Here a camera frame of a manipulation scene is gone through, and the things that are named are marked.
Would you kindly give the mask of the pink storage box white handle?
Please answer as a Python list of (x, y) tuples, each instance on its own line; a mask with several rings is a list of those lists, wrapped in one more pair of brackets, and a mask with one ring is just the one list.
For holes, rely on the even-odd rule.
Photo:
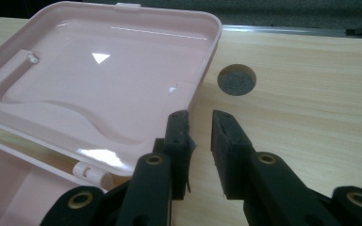
[(222, 33), (209, 13), (59, 2), (0, 45), (0, 226), (110, 188), (189, 108)]

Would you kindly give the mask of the metal floor rail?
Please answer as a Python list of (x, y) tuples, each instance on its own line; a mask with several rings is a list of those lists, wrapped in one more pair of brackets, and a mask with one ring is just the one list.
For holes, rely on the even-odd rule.
[(340, 38), (362, 38), (362, 27), (352, 29), (325, 29), (325, 28), (304, 28), (304, 27), (284, 27), (284, 26), (254, 26), (254, 25), (224, 25), (223, 30), (238, 32), (260, 32), (293, 34), (307, 36), (324, 36)]

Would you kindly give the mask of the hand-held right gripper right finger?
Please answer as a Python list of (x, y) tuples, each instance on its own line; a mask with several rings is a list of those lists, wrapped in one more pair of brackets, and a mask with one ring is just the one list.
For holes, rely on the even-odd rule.
[(250, 226), (340, 226), (281, 157), (256, 151), (237, 120), (220, 110), (212, 114), (211, 152), (223, 193), (244, 201)]

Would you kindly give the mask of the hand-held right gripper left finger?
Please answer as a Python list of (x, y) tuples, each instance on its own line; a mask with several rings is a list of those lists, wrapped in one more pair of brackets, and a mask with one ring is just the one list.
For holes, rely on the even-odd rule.
[(189, 136), (189, 112), (169, 115), (166, 133), (154, 150), (138, 160), (116, 226), (171, 226), (172, 201), (182, 201), (189, 186), (195, 144)]

